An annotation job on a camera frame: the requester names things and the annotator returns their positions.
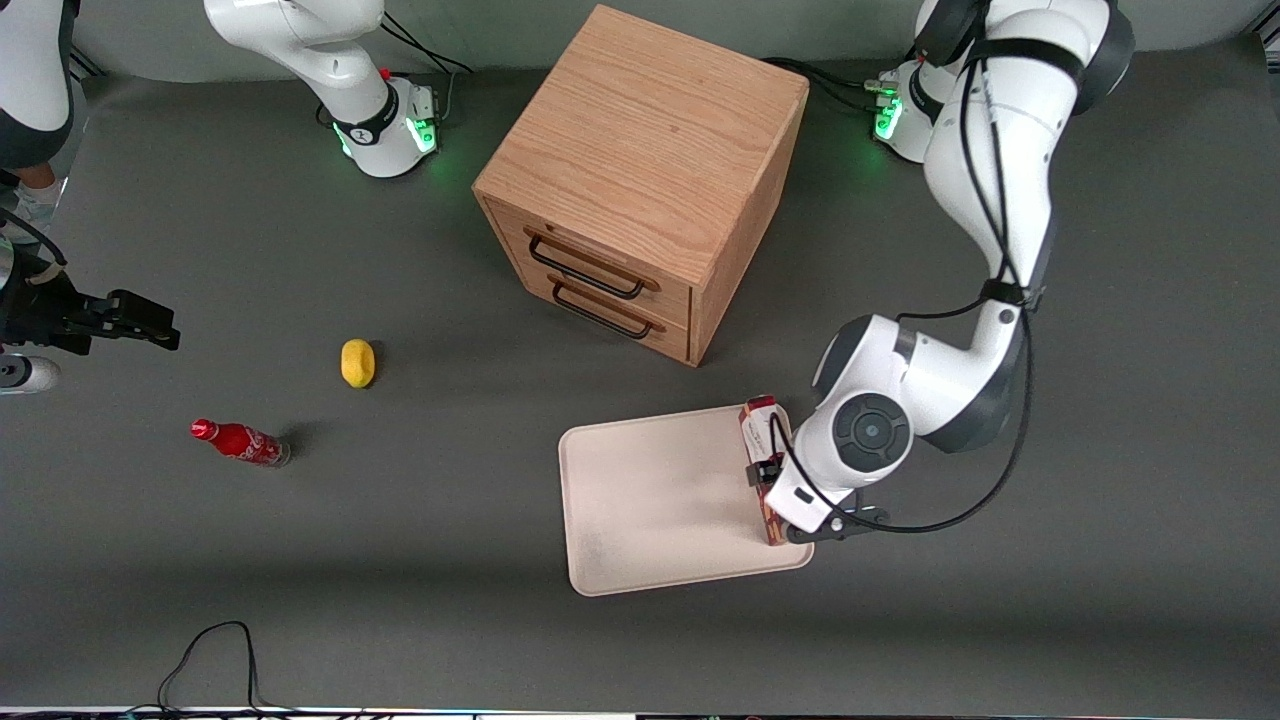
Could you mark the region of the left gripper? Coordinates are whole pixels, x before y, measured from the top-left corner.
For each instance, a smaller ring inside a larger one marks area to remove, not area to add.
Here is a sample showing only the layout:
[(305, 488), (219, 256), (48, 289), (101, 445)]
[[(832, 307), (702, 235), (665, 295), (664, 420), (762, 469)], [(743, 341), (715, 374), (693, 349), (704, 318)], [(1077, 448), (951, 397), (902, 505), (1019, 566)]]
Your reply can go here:
[(756, 488), (776, 480), (765, 493), (765, 505), (791, 527), (810, 534), (829, 528), (832, 507), (850, 500), (855, 489), (818, 486), (815, 492), (796, 468), (785, 468), (786, 457), (786, 452), (777, 452), (764, 462), (748, 465), (748, 484)]

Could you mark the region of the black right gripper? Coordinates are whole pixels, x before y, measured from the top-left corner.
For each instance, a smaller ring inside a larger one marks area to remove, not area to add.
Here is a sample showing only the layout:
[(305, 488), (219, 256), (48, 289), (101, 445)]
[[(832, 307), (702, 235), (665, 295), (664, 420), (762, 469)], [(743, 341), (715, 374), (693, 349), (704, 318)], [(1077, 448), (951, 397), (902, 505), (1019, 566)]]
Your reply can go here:
[(86, 356), (93, 338), (137, 340), (166, 351), (180, 347), (174, 311), (127, 290), (108, 293), (109, 315), (96, 316), (64, 273), (49, 283), (31, 284), (13, 273), (3, 282), (1, 342), (33, 345)]

